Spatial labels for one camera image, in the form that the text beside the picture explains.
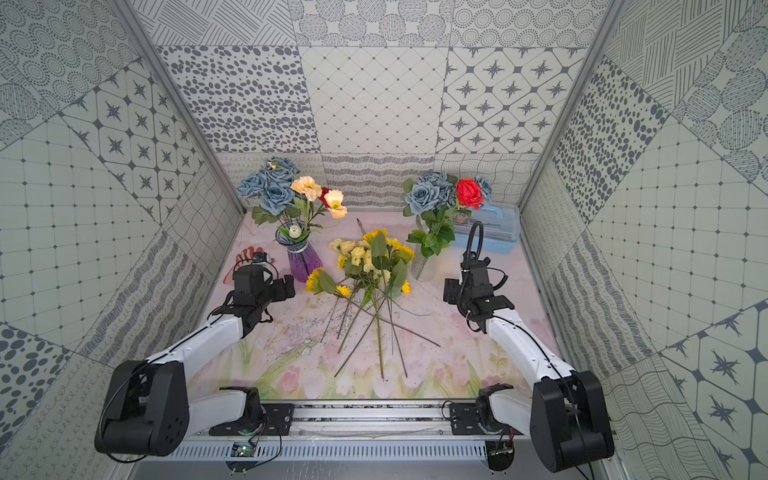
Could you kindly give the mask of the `small sunflower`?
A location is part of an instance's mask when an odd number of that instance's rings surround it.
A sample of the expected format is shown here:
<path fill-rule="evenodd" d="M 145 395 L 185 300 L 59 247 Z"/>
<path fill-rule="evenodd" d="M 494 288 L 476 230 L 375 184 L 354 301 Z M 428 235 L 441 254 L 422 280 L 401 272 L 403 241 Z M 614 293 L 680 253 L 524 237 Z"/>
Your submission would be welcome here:
<path fill-rule="evenodd" d="M 336 285 L 334 289 L 332 290 L 332 295 L 337 299 L 350 299 L 353 294 L 353 290 L 345 285 Z M 328 328 L 330 324 L 327 324 L 325 331 L 323 335 L 321 336 L 321 340 L 324 340 L 325 335 L 328 331 Z"/>

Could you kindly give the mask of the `large sunflower vase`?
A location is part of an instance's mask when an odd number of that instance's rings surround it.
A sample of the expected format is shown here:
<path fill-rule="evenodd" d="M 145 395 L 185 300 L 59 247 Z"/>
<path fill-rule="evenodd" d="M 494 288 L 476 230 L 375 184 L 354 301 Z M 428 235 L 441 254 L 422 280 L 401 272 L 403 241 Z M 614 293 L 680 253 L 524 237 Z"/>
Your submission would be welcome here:
<path fill-rule="evenodd" d="M 336 295 L 347 300 L 356 312 L 342 336 L 341 347 L 348 343 L 348 337 L 363 315 L 369 318 L 357 343 L 339 366 L 342 371 L 354 353 L 360 348 L 368 334 L 373 334 L 377 349 L 379 374 L 384 374 L 382 327 L 392 326 L 395 299 L 411 292 L 408 281 L 408 266 L 414 259 L 410 247 L 389 235 L 385 229 L 366 233 L 357 242 L 341 241 L 335 249 L 339 256 L 337 268 L 344 274 L 344 280 L 337 285 Z"/>

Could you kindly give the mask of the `yellow rose bunch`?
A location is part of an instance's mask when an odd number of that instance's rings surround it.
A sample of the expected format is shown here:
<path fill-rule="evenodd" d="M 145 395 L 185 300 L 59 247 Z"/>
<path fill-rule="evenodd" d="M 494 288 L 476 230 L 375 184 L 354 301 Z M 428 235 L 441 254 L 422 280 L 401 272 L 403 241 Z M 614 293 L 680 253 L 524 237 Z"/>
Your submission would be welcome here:
<path fill-rule="evenodd" d="M 355 279 L 363 276 L 363 257 L 365 252 L 364 246 L 365 243 L 362 241 L 362 239 L 357 242 L 339 240 L 333 243 L 333 247 L 338 254 L 337 269 L 340 270 L 340 272 L 343 274 L 343 278 L 336 282 L 351 287 L 355 284 Z M 366 320 L 367 324 L 363 327 L 363 332 L 359 335 L 357 340 L 364 340 L 368 332 L 373 331 L 376 344 L 373 319 L 369 315 L 364 314 L 357 320 L 355 327 L 362 320 Z"/>

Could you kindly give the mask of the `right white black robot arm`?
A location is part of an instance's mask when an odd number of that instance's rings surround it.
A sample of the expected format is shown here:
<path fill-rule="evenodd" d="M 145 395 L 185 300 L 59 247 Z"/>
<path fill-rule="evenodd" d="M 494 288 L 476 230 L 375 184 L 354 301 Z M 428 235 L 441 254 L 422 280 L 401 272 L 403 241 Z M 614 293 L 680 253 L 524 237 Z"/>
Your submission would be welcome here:
<path fill-rule="evenodd" d="M 444 283 L 443 299 L 468 327 L 502 347 L 531 388 L 525 396 L 509 384 L 482 388 L 476 398 L 479 427 L 511 442 L 529 438 L 552 473 L 608 459 L 615 453 L 603 388 L 590 371 L 577 371 L 532 333 L 514 304 L 489 279 L 481 255 L 484 225 L 473 223 L 460 263 L 461 275 Z"/>

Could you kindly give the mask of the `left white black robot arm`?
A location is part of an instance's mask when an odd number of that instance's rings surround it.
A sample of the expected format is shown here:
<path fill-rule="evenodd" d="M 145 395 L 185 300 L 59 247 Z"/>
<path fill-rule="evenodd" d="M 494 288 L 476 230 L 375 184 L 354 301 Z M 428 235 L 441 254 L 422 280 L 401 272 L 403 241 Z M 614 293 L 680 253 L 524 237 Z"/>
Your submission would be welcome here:
<path fill-rule="evenodd" d="M 292 276 L 279 276 L 266 262 L 238 267 L 233 289 L 208 320 L 174 345 L 144 360 L 121 363 L 113 372 L 97 422 L 94 447 L 117 463 L 170 455 L 203 431 L 244 434 L 254 440 L 268 429 L 255 388 L 223 387 L 192 400 L 189 380 L 222 351 L 262 323 L 273 322 L 272 303 L 295 295 Z"/>

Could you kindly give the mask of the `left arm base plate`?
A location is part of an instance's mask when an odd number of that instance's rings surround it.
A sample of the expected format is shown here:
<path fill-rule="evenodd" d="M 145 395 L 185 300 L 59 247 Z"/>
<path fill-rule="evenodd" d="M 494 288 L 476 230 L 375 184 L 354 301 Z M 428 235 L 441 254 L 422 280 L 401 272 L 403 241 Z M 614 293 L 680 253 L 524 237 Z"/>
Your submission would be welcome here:
<path fill-rule="evenodd" d="M 287 436 L 290 433 L 295 405 L 264 404 L 257 388 L 228 386 L 223 391 L 239 391 L 246 395 L 244 412 L 235 420 L 211 427 L 211 436 Z"/>

